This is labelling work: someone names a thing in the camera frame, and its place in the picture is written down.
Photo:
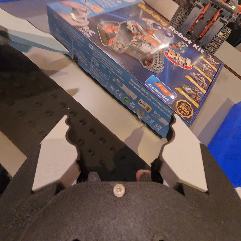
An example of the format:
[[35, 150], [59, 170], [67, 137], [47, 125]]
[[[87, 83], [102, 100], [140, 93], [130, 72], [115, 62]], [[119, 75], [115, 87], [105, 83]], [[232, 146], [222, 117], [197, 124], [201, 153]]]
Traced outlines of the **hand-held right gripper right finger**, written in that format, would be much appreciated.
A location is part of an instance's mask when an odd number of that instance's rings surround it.
[[167, 143], [160, 151], [160, 175], [164, 184], [176, 189], [180, 184], [206, 192], [207, 182], [200, 141], [175, 113], [171, 116]]

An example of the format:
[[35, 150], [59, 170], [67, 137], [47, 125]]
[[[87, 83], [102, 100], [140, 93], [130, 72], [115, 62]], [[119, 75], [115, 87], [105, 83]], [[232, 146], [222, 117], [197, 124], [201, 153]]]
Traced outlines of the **person's right hand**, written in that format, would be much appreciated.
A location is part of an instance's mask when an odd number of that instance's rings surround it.
[[145, 170], [145, 169], [140, 169], [136, 172], [136, 180], [139, 180], [140, 176], [143, 174], [143, 173], [148, 173], [148, 174], [151, 174], [151, 171], [150, 170]]

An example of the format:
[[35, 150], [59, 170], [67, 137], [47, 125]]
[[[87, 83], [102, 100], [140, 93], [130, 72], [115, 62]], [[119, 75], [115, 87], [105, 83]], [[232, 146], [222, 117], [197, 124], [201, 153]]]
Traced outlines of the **black perforated mat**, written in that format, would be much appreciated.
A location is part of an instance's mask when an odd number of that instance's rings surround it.
[[71, 125], [68, 138], [80, 152], [77, 182], [91, 175], [101, 181], [134, 182], [138, 170], [149, 169], [28, 57], [9, 45], [2, 46], [1, 131], [30, 156], [64, 115]]

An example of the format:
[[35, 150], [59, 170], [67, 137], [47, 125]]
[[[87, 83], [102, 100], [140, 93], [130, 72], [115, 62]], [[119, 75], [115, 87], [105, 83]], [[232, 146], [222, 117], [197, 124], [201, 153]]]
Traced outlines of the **tracked toy robot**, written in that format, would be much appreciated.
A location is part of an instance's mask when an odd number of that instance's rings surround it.
[[214, 54], [229, 37], [233, 23], [240, 17], [236, 0], [175, 0], [179, 5], [170, 20], [171, 26]]

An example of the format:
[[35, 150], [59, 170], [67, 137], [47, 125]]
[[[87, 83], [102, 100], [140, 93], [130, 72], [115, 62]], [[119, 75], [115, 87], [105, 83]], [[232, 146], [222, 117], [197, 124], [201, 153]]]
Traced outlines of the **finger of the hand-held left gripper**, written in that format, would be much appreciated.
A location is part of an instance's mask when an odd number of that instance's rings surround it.
[[9, 45], [20, 52], [32, 47], [67, 54], [69, 51], [51, 34], [43, 32], [29, 21], [0, 9], [0, 46]]

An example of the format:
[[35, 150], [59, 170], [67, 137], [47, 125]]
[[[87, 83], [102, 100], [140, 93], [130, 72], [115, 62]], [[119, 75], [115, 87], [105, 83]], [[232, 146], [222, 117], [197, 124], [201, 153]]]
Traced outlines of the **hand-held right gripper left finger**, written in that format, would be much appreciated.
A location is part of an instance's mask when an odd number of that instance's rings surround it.
[[68, 138], [71, 129], [68, 118], [68, 115], [64, 115], [40, 143], [32, 191], [54, 183], [67, 188], [77, 182], [81, 173], [77, 162], [80, 152]]

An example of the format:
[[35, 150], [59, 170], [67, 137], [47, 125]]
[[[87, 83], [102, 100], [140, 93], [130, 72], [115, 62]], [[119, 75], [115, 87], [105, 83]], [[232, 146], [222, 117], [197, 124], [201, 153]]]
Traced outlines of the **blue plastic bin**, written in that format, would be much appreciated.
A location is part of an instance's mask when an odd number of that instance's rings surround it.
[[234, 104], [208, 145], [235, 188], [241, 187], [241, 102]]

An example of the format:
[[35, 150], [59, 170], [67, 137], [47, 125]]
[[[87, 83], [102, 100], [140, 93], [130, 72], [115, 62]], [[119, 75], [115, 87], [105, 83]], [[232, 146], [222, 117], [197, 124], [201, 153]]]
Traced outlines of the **blue toy set box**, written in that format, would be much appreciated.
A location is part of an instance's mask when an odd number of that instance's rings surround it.
[[47, 16], [68, 55], [163, 138], [173, 113], [193, 124], [224, 66], [143, 1], [58, 1]]

